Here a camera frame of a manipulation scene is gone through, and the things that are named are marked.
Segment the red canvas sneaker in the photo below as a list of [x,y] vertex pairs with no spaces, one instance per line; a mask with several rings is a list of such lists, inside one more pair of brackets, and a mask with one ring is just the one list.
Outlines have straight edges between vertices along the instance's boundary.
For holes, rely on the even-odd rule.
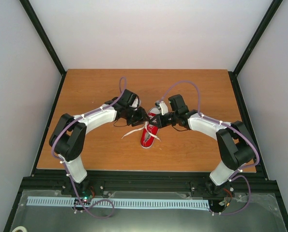
[[[149,110],[148,116],[153,117],[159,113],[160,111],[156,107],[153,107],[151,110]],[[157,137],[158,131],[159,128],[150,127],[149,123],[147,122],[144,126],[143,133],[140,139],[141,146],[143,148],[150,148],[153,145],[154,140],[159,140],[159,138]]]

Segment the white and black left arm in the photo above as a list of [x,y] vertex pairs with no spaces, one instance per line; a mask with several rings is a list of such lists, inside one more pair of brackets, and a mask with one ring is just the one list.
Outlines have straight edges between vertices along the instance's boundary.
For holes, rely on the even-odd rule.
[[85,194],[90,188],[80,156],[86,135],[120,118],[125,119],[128,126],[141,125],[148,119],[138,95],[127,89],[119,97],[106,101],[90,112],[75,116],[63,114],[60,117],[49,139],[51,154],[64,165],[67,176],[73,180],[72,188],[78,194]]

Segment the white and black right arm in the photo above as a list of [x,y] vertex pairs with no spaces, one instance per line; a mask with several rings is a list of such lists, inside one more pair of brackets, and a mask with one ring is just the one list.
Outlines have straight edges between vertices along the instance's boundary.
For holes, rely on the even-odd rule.
[[216,195],[221,186],[242,172],[244,166],[257,157],[254,142],[241,121],[224,122],[197,110],[189,110],[180,94],[170,97],[172,111],[163,101],[155,103],[157,114],[149,119],[149,123],[161,129],[179,125],[186,130],[200,132],[217,141],[221,161],[205,181],[205,189],[209,195]]

